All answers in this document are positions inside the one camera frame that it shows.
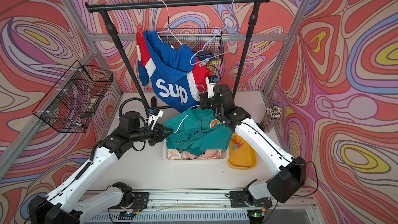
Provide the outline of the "green jacket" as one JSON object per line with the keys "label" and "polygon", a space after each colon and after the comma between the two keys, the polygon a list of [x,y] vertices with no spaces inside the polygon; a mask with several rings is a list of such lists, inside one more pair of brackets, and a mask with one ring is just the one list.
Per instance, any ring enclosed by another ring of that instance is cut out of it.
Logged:
{"label": "green jacket", "polygon": [[228,148],[233,131],[220,122],[212,110],[188,109],[167,120],[164,126],[176,131],[186,114],[188,117],[179,131],[166,138],[168,149],[186,151],[199,157],[207,150]]}

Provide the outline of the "blue red white jacket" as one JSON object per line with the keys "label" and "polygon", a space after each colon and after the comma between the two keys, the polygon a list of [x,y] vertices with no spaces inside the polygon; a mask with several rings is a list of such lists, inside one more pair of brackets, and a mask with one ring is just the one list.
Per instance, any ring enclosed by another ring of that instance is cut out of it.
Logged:
{"label": "blue red white jacket", "polygon": [[144,31],[136,34],[136,49],[143,86],[151,84],[156,96],[180,113],[199,105],[200,93],[207,91],[206,78],[212,73],[193,64],[188,46],[174,49],[156,31]]}

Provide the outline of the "light blue hanger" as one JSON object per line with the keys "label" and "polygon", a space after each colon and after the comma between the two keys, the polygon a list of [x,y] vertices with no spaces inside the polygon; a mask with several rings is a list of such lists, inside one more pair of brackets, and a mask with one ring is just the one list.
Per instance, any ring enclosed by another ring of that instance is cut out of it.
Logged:
{"label": "light blue hanger", "polygon": [[[230,20],[231,20],[231,14],[232,14],[232,11],[233,11],[233,5],[234,5],[235,1],[236,1],[236,0],[232,0],[231,6],[230,6],[230,10],[229,10],[229,13],[228,13],[227,23],[224,25],[223,29],[221,29],[218,33],[214,34],[214,35],[210,38],[210,40],[208,40],[208,41],[203,45],[202,49],[200,49],[199,51],[197,51],[196,53],[193,54],[193,56],[190,58],[190,61],[189,61],[189,62],[190,62],[190,65],[192,65],[192,66],[197,65],[197,64],[199,65],[199,63],[200,63],[201,60],[199,60],[198,62],[194,62],[193,59],[194,59],[194,58],[197,59],[197,58],[198,58],[198,54],[199,54],[200,52],[204,51],[204,49],[205,49],[216,37],[221,36],[224,30],[226,30],[226,29],[230,29],[230,30],[231,30],[231,28],[230,28]],[[213,60],[213,59],[215,59],[215,58],[218,58],[218,57],[220,57],[220,56],[223,56],[224,54],[226,54],[226,53],[228,53],[228,52],[229,52],[229,51],[225,51],[225,52],[219,53],[218,55],[211,56],[211,57],[206,57],[206,58],[209,58],[209,61],[211,61],[211,60]]]}

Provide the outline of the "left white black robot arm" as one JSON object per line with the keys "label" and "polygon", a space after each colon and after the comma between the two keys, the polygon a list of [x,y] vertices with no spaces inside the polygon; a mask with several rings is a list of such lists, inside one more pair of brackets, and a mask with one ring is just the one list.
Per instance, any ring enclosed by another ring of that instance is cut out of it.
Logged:
{"label": "left white black robot arm", "polygon": [[36,196],[28,205],[28,220],[32,224],[83,224],[95,215],[118,207],[133,208],[133,189],[122,182],[112,184],[102,193],[87,200],[81,197],[90,186],[135,143],[151,146],[162,142],[171,135],[172,129],[158,123],[163,116],[160,108],[145,107],[145,115],[139,112],[123,112],[129,102],[143,99],[133,97],[119,107],[119,125],[104,139],[95,143],[89,159],[65,182],[46,196]]}

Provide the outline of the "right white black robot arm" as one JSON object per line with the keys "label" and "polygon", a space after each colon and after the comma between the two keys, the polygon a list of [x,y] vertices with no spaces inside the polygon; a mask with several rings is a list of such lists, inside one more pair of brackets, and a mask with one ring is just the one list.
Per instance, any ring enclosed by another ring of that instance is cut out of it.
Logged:
{"label": "right white black robot arm", "polygon": [[272,141],[242,107],[235,105],[231,89],[227,85],[208,85],[200,94],[200,108],[210,109],[224,126],[243,138],[268,166],[272,177],[254,180],[247,189],[256,200],[272,197],[286,203],[304,186],[307,162],[294,157]]}

